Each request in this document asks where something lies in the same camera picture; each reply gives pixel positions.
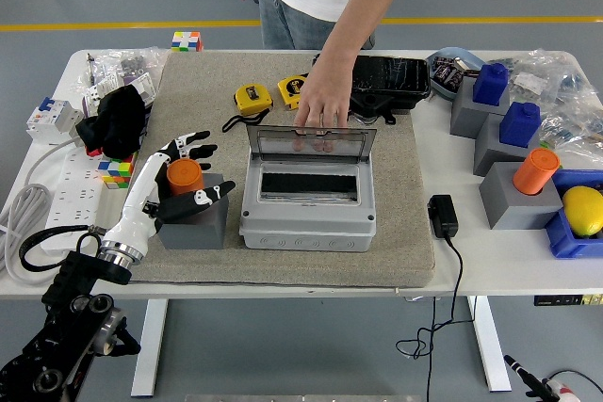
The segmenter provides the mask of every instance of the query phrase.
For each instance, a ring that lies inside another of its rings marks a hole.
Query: plastic bag
[[[540,107],[544,146],[603,165],[603,105],[571,54],[537,49],[497,62],[509,69],[511,102]]]
[[[87,70],[77,77],[71,89],[84,95],[90,86],[113,77],[113,74],[121,78],[123,85],[128,85],[145,73],[149,74],[154,87],[157,88],[169,53],[170,50],[158,47],[94,51],[90,53]]]

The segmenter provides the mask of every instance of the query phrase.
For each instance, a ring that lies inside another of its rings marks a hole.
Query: yellow floor line
[[[603,16],[502,16],[502,17],[443,17],[443,18],[385,18],[385,25],[441,24],[594,24],[603,23]],[[0,24],[0,32],[49,32],[63,30],[108,30],[137,28],[223,28],[257,27],[259,20],[232,21],[161,21],[137,23],[79,23],[79,24]]]

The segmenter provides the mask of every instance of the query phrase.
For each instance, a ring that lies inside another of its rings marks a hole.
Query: black case
[[[409,110],[431,92],[426,60],[358,56],[352,73],[350,110],[364,118],[382,116],[396,124],[394,113]]]

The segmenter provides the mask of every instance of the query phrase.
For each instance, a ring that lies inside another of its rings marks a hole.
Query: blue tray
[[[558,169],[553,183],[560,196],[575,185],[595,187],[603,185],[603,170]],[[550,250],[559,259],[591,258],[603,256],[603,239],[577,238],[569,227],[565,212],[560,210],[545,226]]]

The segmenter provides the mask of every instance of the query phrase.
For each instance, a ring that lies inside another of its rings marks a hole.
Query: blue bottle
[[[500,96],[509,82],[509,71],[501,63],[483,65],[473,86],[473,102],[499,105]]]
[[[531,138],[540,127],[540,107],[533,103],[512,103],[500,122],[500,143],[528,148]]]

